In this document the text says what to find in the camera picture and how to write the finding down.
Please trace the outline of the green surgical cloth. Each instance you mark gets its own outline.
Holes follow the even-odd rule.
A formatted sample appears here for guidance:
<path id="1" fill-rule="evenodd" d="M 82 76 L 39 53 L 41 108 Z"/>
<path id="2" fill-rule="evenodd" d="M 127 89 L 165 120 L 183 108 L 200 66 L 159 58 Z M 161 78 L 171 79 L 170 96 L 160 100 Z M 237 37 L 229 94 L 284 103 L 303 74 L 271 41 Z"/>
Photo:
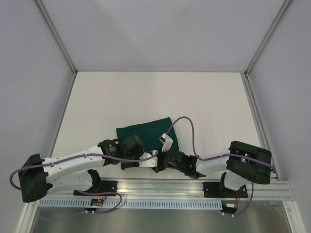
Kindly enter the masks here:
<path id="1" fill-rule="evenodd" d="M 137 135 L 144 144 L 144 150 L 146 152 L 151 152 L 162 148 L 160 137 L 164 133 L 169 132 L 168 136 L 173 140 L 172 147 L 179 149 L 176 133 L 174 129 L 169 129 L 171 125 L 172 120 L 170 117 L 167 117 L 148 123 L 117 128 L 117 139 L 127 139 L 130 136 Z"/>

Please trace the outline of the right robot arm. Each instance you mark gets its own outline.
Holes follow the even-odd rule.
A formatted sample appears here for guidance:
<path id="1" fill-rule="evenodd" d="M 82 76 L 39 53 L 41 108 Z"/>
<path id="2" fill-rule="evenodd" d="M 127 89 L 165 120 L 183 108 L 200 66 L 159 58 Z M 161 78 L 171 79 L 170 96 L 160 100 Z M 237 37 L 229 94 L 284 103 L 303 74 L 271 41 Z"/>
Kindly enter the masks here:
<path id="1" fill-rule="evenodd" d="M 219 191 L 229 197 L 248 183 L 270 184 L 275 167 L 269 150 L 232 141 L 228 150 L 207 158 L 186 155 L 176 148 L 159 152 L 153 170 L 159 173 L 166 169 L 177 170 L 192 179 L 221 172 L 224 179 L 219 184 Z"/>

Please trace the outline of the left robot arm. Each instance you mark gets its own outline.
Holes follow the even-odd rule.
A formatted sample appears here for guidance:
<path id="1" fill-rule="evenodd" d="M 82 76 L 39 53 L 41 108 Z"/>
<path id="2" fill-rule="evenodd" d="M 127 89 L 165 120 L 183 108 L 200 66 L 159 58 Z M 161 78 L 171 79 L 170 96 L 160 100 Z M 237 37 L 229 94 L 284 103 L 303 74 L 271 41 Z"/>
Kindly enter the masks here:
<path id="1" fill-rule="evenodd" d="M 107 139 L 64 157 L 43 159 L 34 154 L 18 172 L 22 200 L 29 203 L 63 191 L 71 191 L 76 196 L 96 195 L 106 190 L 96 168 L 117 165 L 123 160 L 138 160 L 143 153 L 143 142 L 134 135 L 124 140 Z"/>

